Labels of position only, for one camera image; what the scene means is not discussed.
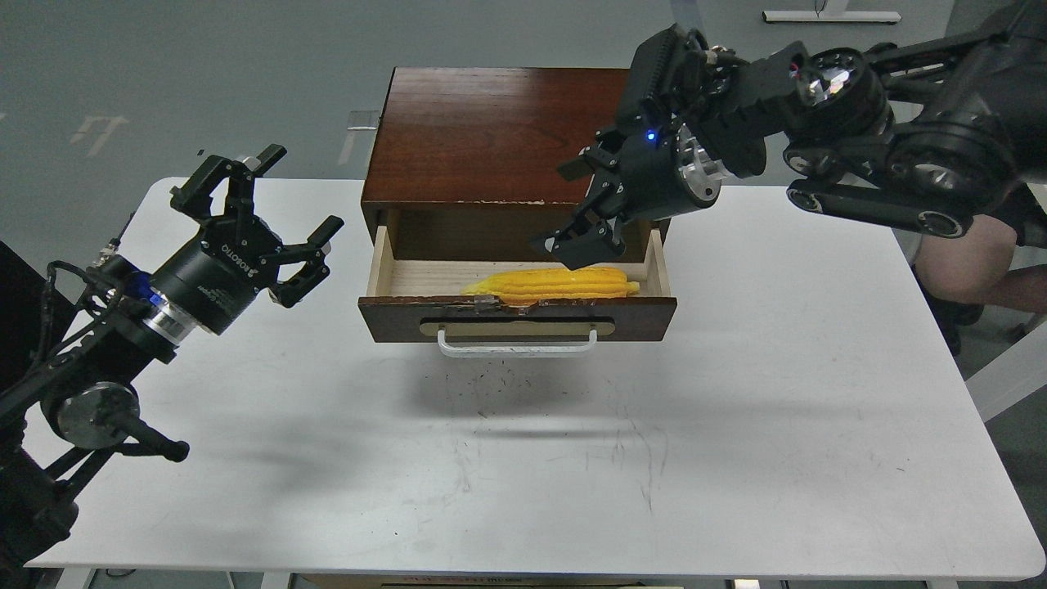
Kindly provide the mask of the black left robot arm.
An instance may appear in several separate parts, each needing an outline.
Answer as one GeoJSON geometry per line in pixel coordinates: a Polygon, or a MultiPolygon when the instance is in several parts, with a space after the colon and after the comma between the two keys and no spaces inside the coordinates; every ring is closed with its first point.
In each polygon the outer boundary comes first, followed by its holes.
{"type": "Polygon", "coordinates": [[[284,156],[206,157],[169,201],[198,230],[156,271],[116,240],[89,268],[49,263],[29,371],[2,393],[4,573],[68,539],[77,495],[112,456],[187,458],[188,443],[142,420],[133,381],[151,362],[169,364],[195,329],[221,335],[263,291],[291,308],[329,276],[343,219],[287,245],[254,212],[257,181],[284,156]]]}

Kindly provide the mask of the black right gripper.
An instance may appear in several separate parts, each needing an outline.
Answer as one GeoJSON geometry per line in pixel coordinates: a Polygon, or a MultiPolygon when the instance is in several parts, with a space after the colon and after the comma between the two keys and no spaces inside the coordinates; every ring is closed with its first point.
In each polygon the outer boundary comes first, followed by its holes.
{"type": "Polygon", "coordinates": [[[528,246],[571,271],[621,258],[625,223],[659,221],[710,208],[721,192],[723,167],[688,129],[625,135],[605,129],[604,146],[584,146],[558,164],[566,182],[588,176],[586,198],[569,221],[528,237],[528,246]]]}

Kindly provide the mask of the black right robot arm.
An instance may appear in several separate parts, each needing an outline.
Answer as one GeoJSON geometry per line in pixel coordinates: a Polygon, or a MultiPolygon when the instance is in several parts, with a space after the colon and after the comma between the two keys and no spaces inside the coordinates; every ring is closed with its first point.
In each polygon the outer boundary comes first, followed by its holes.
{"type": "Polygon", "coordinates": [[[623,228],[709,208],[725,178],[766,168],[783,133],[800,209],[961,237],[1045,182],[1045,4],[1018,1],[972,33],[748,62],[678,25],[636,49],[612,124],[558,168],[588,178],[569,221],[528,240],[571,269],[617,260],[623,228]]]}

